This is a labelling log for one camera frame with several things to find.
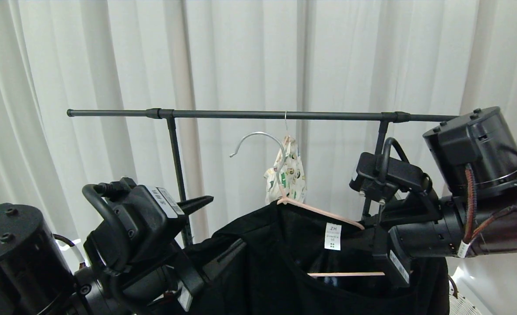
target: neckline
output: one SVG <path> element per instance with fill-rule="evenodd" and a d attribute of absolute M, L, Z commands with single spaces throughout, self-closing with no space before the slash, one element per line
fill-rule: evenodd
<path fill-rule="evenodd" d="M 292 255 L 290 255 L 290 250 L 288 244 L 285 242 L 284 235 L 282 233 L 281 229 L 281 221 L 279 220 L 279 211 L 284 211 L 284 209 L 281 209 L 280 205 L 274 205 L 275 211 L 272 211 L 272 224 L 274 224 L 274 233 L 276 238 L 276 249 L 278 250 L 278 253 L 284 260 L 284 263 L 286 267 L 295 275 L 295 278 L 300 281 L 301 283 L 308 285 L 309 287 L 312 287 L 313 289 L 325 291 L 329 293 L 331 296 L 337 295 L 344 299 L 362 299 L 362 301 L 366 301 L 366 303 L 375 303 L 374 305 L 381 305 L 381 307 L 384 307 L 384 303 L 392 302 L 392 301 L 398 301 L 399 299 L 403 299 L 406 296 L 400 296 L 400 297 L 366 297 L 364 295 L 360 295 L 358 293 L 346 291 L 343 289 L 340 289 L 338 287 L 334 287 L 333 285 L 330 285 L 328 283 L 320 282 L 313 277 L 309 276 L 305 271 L 300 269 L 300 267 L 294 262 Z"/>

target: metal hook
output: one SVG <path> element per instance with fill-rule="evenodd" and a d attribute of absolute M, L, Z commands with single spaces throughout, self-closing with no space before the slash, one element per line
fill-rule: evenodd
<path fill-rule="evenodd" d="M 254 136 L 255 134 L 260 134 L 262 136 L 267 136 L 269 138 L 272 138 L 273 140 L 275 140 L 278 143 L 278 145 L 280 146 L 280 150 L 282 150 L 282 154 L 283 154 L 282 156 L 284 156 L 284 157 L 280 161 L 280 164 L 278 165 L 278 170 L 276 171 L 276 182 L 278 183 L 278 186 L 280 186 L 282 193 L 285 195 L 285 192 L 282 189 L 282 184 L 280 183 L 280 171 L 282 170 L 284 163 L 286 163 L 286 150 L 284 149 L 284 145 L 282 145 L 282 142 L 280 140 L 278 140 L 278 138 L 274 137 L 272 134 L 262 132 L 262 131 L 256 131 L 256 132 L 247 134 L 239 141 L 239 143 L 237 144 L 237 148 L 235 149 L 235 152 L 231 153 L 229 155 L 229 158 L 232 158 L 239 152 L 239 148 L 241 147 L 243 141 L 245 141 L 246 138 L 248 138 L 250 136 Z"/>
<path fill-rule="evenodd" d="M 284 114 L 284 122 L 286 123 L 286 131 L 289 133 L 288 129 L 288 111 L 286 110 L 286 113 Z"/>

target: vertical pole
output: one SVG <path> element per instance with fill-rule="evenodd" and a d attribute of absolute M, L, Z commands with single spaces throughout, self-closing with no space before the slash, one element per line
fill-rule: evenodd
<path fill-rule="evenodd" d="M 171 138 L 172 159 L 175 163 L 176 183 L 179 187 L 180 201 L 185 201 L 186 190 L 184 189 L 183 168 L 180 162 L 179 141 L 176 137 L 175 118 L 171 114 L 166 119 L 167 126 L 169 127 L 169 137 Z M 192 245 L 192 230 L 190 229 L 190 218 L 187 219 L 186 225 L 183 227 L 183 230 L 180 233 L 183 237 L 184 247 Z"/>
<path fill-rule="evenodd" d="M 377 136 L 377 144 L 375 145 L 375 155 L 381 154 L 383 152 L 383 143 L 385 142 L 385 136 L 387 135 L 387 131 L 389 129 L 389 121 L 381 120 L 379 123 L 379 134 Z M 364 210 L 362 214 L 362 220 L 370 217 L 369 209 L 371 207 L 371 199 L 366 198 L 364 203 Z"/>

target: curtain fold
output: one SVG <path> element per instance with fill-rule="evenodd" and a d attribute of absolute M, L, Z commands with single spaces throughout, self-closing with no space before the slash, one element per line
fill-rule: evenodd
<path fill-rule="evenodd" d="M 72 119 L 68 108 L 456 115 L 488 106 L 502 107 L 517 140 L 517 2 L 0 1 L 0 203 L 36 206 L 72 239 L 101 221 L 81 195 L 86 183 L 128 176 L 178 191 L 166 121 Z M 308 204 L 360 217 L 348 182 L 375 148 L 376 122 L 176 122 L 188 197 L 215 196 L 191 217 L 195 242 L 263 205 L 275 143 L 251 137 L 229 158 L 254 131 L 298 138 Z M 442 187 L 421 138 L 434 125 L 391 124 L 388 136 Z M 517 259 L 506 259 L 517 279 Z M 480 261 L 466 268 L 504 281 L 489 272 L 498 259 Z M 498 313 L 506 306 L 494 297 L 514 296 L 474 287 Z"/>

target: pink hanger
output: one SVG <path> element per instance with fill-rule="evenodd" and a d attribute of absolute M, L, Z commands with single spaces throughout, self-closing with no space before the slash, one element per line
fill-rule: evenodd
<path fill-rule="evenodd" d="M 280 187 L 280 191 L 282 192 L 282 198 L 278 200 L 278 203 L 277 203 L 278 205 L 280 205 L 281 203 L 283 203 L 284 205 L 289 203 L 290 205 L 298 206 L 302 209 L 306 209 L 306 210 L 312 211 L 314 213 L 324 215 L 325 217 L 331 217 L 332 219 L 336 219 L 336 220 L 354 225 L 355 227 L 358 227 L 359 229 L 365 230 L 365 227 L 357 221 L 353 221 L 353 220 L 347 219 L 345 217 L 341 217 L 340 215 L 336 215 L 334 213 L 329 213 L 327 211 L 317 209 L 315 207 L 306 205 L 306 204 L 296 201 L 294 199 L 289 199 L 288 196 L 286 196 L 284 187 L 282 187 L 282 184 L 280 183 L 280 171 L 281 171 L 282 167 L 284 166 L 284 163 L 285 163 L 286 157 L 287 157 L 286 150 L 284 149 L 284 145 L 282 145 L 282 142 L 280 142 L 280 140 L 278 140 L 278 138 L 274 137 L 273 135 L 266 133 L 266 132 L 261 132 L 261 131 L 249 133 L 239 141 L 237 148 L 235 149 L 235 152 L 230 154 L 229 157 L 232 158 L 233 156 L 235 156 L 238 153 L 239 148 L 241 147 L 241 144 L 243 143 L 243 141 L 245 141 L 245 139 L 250 136 L 254 136 L 255 134 L 259 134 L 261 136 L 267 136 L 267 137 L 273 139 L 274 141 L 276 141 L 278 143 L 278 145 L 280 146 L 280 150 L 282 151 L 282 154 L 284 156 L 284 158 L 280 161 L 280 164 L 277 167 L 278 169 L 276 170 L 276 182 L 278 183 L 278 186 Z M 373 273 L 308 273 L 308 275 L 311 277 L 351 277 L 351 276 L 358 277 L 358 276 L 381 276 L 381 275 L 384 275 L 384 273 L 379 271 L 379 272 L 373 272 Z"/>

